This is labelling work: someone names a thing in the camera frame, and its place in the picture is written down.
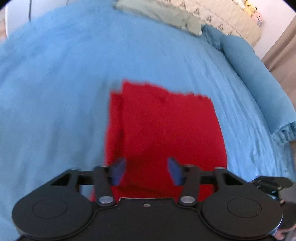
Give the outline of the person's right hand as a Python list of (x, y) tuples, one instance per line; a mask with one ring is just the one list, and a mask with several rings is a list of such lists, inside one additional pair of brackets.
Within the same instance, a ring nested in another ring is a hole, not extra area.
[(276, 240), (295, 241), (295, 229), (296, 229), (295, 225), (291, 228), (278, 229), (274, 234), (274, 238)]

